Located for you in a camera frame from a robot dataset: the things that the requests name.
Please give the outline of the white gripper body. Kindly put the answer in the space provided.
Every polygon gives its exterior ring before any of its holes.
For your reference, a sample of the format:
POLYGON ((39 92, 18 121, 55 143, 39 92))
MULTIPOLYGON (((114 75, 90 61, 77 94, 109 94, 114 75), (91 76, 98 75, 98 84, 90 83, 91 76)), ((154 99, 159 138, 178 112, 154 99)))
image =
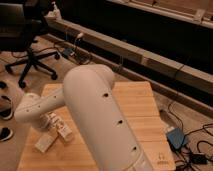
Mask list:
POLYGON ((42 115, 37 122, 37 129, 39 131, 48 131, 52 127, 55 118, 55 113, 42 115))

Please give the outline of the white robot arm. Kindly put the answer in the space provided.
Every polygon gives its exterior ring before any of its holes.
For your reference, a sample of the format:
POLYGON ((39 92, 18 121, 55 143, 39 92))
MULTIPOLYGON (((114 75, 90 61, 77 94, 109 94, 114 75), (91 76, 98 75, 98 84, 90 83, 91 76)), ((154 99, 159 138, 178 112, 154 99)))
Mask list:
POLYGON ((65 106, 99 171, 154 171, 113 96, 114 84, 114 72, 106 65, 75 67, 49 95, 25 94, 15 119, 39 122, 44 114, 65 106))

